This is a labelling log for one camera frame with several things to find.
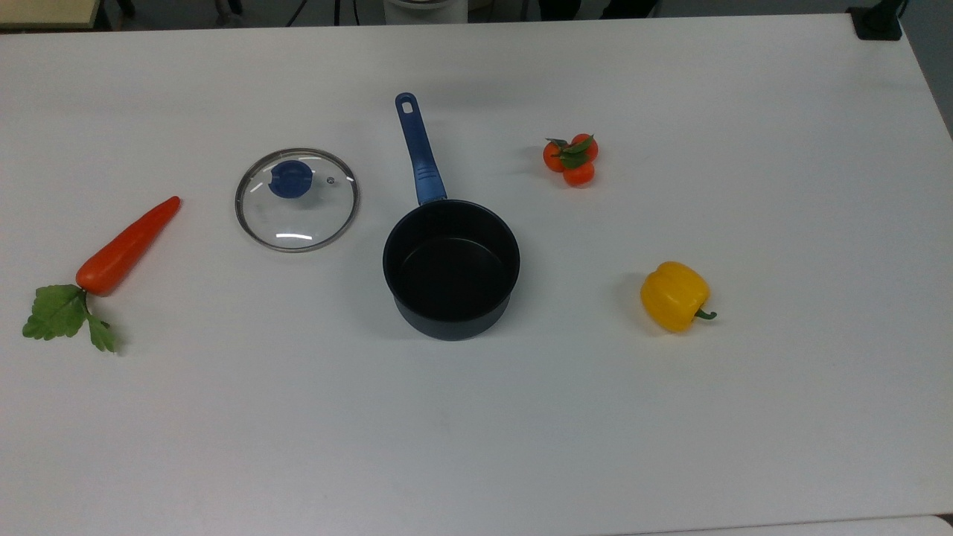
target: tomato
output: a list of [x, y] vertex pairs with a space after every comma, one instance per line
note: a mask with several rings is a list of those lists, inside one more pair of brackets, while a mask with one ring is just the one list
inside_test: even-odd
[[542, 161], [546, 163], [547, 168], [557, 173], [566, 169], [562, 165], [562, 160], [559, 159], [559, 145], [553, 143], [552, 141], [547, 143], [546, 147], [543, 147]]
[[[592, 135], [591, 134], [576, 134], [576, 137], [574, 137], [573, 141], [571, 141], [570, 143], [572, 145], [576, 145], [577, 143], [581, 143], [585, 141], [587, 137], [592, 137]], [[586, 153], [586, 156], [589, 156], [590, 162], [594, 161], [596, 159], [596, 156], [598, 156], [598, 144], [596, 143], [596, 139], [594, 137], [593, 137], [592, 143], [589, 145], [589, 147], [586, 148], [585, 153]]]
[[592, 180], [594, 176], [596, 176], [596, 166], [593, 165], [592, 160], [577, 168], [562, 171], [562, 178], [570, 186], [582, 186]]

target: bell pepper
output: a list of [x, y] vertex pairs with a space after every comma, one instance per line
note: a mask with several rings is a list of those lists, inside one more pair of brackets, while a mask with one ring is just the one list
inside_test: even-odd
[[669, 331], [685, 331], [695, 317], [711, 320], [717, 313], [705, 313], [701, 306], [711, 290], [695, 270], [668, 260], [645, 278], [640, 292], [642, 305], [652, 320]]

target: pot handle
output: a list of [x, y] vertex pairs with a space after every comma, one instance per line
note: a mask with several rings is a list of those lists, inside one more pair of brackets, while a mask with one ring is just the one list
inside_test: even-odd
[[412, 93], [401, 93], [395, 100], [397, 115], [400, 117], [400, 127], [404, 131], [404, 140], [407, 141], [407, 150], [411, 154], [411, 163], [414, 165], [414, 184], [417, 192], [417, 203], [424, 204], [447, 198], [447, 191], [443, 188], [443, 180], [436, 169], [434, 152], [430, 149], [430, 140], [423, 127], [423, 117], [417, 106], [416, 97]]

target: lid knob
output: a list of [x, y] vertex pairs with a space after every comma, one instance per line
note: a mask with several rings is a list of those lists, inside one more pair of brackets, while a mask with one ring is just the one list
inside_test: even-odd
[[314, 172], [298, 160], [286, 160], [272, 168], [272, 182], [268, 187], [279, 197], [295, 199], [311, 189]]

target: saucepan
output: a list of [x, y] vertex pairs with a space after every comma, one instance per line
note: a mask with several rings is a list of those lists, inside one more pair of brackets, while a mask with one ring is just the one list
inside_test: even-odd
[[395, 103], [419, 206], [387, 238], [384, 278], [397, 310], [417, 331], [468, 339], [506, 310], [519, 275], [517, 240], [488, 209], [447, 198], [416, 98], [401, 93]]

